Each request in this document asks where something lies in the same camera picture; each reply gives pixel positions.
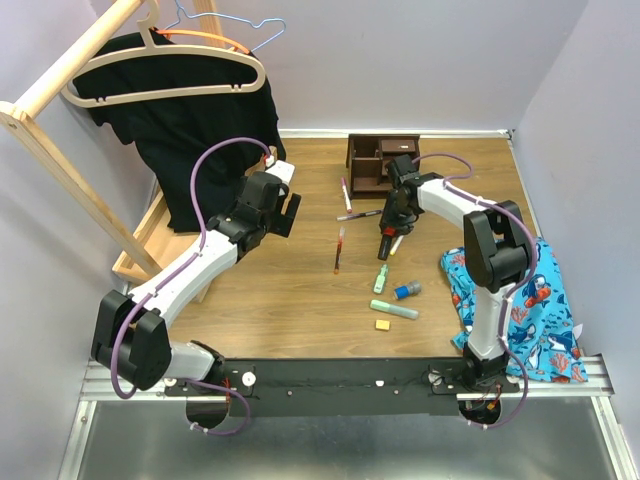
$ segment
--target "black shirt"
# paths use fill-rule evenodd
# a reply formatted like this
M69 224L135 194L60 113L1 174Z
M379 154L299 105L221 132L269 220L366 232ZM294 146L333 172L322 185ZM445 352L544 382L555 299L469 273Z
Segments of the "black shirt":
M151 32L158 45L172 44ZM139 33L109 40L96 56L144 46ZM82 98L99 98L148 90L201 85L246 84L255 70L232 60L200 55L158 55L124 60L77 77ZM176 232L198 230L189 179L198 157L212 145L232 137L251 137L286 153L278 135L278 116L265 84L252 93L228 93L165 98L89 109L97 125L109 123L123 144L135 142L144 162L154 171L165 195ZM225 212L235 200L241 178L255 165L262 149L249 143L229 145L200 167L196 181L198 203L205 221Z

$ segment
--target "orange hanger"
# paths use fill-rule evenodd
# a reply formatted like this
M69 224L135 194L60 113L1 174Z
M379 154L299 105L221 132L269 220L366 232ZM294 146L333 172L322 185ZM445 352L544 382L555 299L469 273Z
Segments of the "orange hanger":
M167 38L171 38L171 35L192 35L194 37L205 37L213 38L215 40L222 40L223 42L232 45L229 50L233 52L237 52L238 50L240 50L244 54L249 54L249 49L244 45L231 40L230 38L223 37L222 35L216 35L215 33L200 32L198 30L156 30L155 32L159 33L160 35L164 35Z

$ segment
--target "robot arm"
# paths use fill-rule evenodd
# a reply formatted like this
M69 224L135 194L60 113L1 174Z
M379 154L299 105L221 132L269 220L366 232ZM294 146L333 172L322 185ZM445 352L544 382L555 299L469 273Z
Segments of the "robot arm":
M503 334L499 332L501 304L507 291L526 274L533 254L526 236L506 215L448 190L440 175L421 175L408 155L390 162L387 171L393 190L380 221L378 258L386 260L393 238L410 233L425 212L433 212L463 230L466 268L478 288L473 330L463 352L467 368L462 376L470 387L486 383L504 373L508 362L499 342ZM515 203L497 205L521 219ZM494 235L503 238L496 240ZM505 312L507 319L510 308Z
M127 315L142 303L119 349L118 375L141 390L163 378L218 383L220 369L214 366L222 357L195 341L169 342L168 329L199 291L257 247L267 233L289 236L300 196L293 194L286 212L281 211L295 167L282 161L268 166L247 178L232 212L209 220L206 234L167 268L128 296L113 290L103 298L91 348L96 361L110 368L116 335Z

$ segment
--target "white wall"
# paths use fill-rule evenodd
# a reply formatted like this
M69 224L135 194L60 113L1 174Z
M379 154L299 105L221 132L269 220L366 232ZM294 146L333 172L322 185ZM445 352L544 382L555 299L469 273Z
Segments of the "white wall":
M515 137L574 319L585 324L581 343L604 354L638 463L639 20L637 0L589 2Z
M102 13L111 0L91 3ZM182 0L190 13L192 3ZM256 52L281 128L487 130L518 124L586 0L216 3L255 23L287 21L285 34ZM175 2L159 4L165 27L176 18ZM252 48L279 26L254 31L222 20L222 29Z
M86 0L4 2L0 99L15 101L95 21ZM151 175L132 148L56 99L38 118L133 227ZM0 130L0 465L2 478L57 478L98 304L121 283L115 242Z

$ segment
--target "wooden clothes rack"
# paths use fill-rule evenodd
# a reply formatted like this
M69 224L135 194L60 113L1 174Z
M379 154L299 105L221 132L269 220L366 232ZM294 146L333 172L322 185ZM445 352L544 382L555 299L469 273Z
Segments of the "wooden clothes rack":
M0 101L0 123L122 247L123 252L113 270L134 283L145 282L159 273L193 243L197 235L175 235L168 229L168 211L162 192L158 192L135 232L129 232L40 128L36 117L145 1L152 2L152 11L154 8L157 11L157 0L116 0L16 102ZM193 3L198 13L216 10L214 0L194 0ZM203 31L222 34L217 17L204 16L200 20ZM207 41L208 45L219 47L215 42L212 39ZM167 221L163 223L161 220L165 216ZM151 249L148 248L149 242L152 242Z

